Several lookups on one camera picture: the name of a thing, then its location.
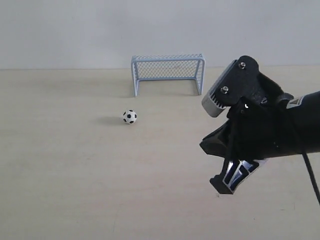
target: miniature goal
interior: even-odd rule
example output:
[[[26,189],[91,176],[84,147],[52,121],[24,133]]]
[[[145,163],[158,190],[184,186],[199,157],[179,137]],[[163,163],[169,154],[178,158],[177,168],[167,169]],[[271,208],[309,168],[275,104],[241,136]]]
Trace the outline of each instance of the miniature goal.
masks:
[[[162,80],[195,80],[197,92],[202,95],[205,64],[203,54],[133,56],[134,96],[138,95],[139,82]]]

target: white wall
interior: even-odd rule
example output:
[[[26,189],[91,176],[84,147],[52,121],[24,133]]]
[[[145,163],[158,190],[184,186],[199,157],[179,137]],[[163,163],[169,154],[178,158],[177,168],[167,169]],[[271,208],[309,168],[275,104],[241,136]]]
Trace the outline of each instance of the white wall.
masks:
[[[320,64],[319,0],[0,0],[0,69],[129,68],[132,55]]]

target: screw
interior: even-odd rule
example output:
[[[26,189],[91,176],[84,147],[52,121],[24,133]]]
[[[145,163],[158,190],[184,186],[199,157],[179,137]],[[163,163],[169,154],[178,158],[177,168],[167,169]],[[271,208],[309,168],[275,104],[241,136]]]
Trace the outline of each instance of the screw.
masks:
[[[240,62],[239,63],[239,68],[240,69],[245,69],[245,67],[246,67],[246,64],[244,62]]]
[[[224,87],[222,87],[222,88],[220,89],[220,91],[221,91],[221,93],[223,93],[223,94],[227,94],[228,91],[229,91],[229,88],[228,88],[227,86],[224,86]]]

